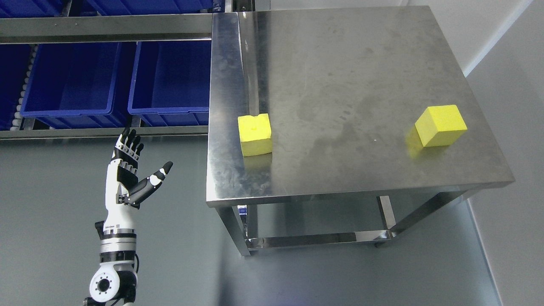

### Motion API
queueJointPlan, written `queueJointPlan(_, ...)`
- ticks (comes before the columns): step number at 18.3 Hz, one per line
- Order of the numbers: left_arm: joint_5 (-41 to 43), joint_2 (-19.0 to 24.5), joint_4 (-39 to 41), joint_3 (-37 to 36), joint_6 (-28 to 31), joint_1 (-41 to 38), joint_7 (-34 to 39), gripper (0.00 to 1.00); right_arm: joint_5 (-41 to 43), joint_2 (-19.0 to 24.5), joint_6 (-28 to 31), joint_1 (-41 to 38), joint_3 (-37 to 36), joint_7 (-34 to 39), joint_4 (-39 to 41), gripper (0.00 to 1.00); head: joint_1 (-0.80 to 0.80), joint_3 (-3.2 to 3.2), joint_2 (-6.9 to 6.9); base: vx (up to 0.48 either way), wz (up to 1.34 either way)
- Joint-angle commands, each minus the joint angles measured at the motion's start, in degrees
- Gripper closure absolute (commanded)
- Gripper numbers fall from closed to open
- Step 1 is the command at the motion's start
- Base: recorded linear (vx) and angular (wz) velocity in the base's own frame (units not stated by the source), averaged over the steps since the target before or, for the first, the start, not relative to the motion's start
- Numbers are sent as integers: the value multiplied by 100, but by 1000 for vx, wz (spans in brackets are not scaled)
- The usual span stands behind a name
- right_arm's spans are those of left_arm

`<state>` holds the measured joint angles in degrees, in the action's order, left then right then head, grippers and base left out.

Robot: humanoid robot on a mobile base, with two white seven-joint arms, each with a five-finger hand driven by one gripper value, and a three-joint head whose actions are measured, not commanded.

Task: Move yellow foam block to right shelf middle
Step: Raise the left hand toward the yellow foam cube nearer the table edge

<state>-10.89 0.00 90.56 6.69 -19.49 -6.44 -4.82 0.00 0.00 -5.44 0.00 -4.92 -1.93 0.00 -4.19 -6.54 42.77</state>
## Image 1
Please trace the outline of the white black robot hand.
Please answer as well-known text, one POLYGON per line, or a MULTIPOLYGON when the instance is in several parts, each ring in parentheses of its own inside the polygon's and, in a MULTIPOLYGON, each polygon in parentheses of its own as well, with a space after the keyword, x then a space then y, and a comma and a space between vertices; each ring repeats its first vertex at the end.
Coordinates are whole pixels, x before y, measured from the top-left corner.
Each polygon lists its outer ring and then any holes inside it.
POLYGON ((140 135, 129 127, 121 132, 115 142, 106 171, 105 207, 108 215, 103 224, 105 234, 133 231, 134 212, 161 187, 173 166, 172 162, 167 162, 156 172, 139 179, 138 162, 143 147, 140 135))

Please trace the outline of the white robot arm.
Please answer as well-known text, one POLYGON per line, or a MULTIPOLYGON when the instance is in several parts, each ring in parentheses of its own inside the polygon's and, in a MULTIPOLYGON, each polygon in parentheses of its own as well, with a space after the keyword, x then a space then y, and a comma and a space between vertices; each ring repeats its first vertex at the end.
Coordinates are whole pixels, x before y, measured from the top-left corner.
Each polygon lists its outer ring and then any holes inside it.
POLYGON ((100 239, 99 268, 90 279, 84 306, 133 306, 138 284, 139 258, 133 229, 103 230, 105 221, 94 225, 100 239))

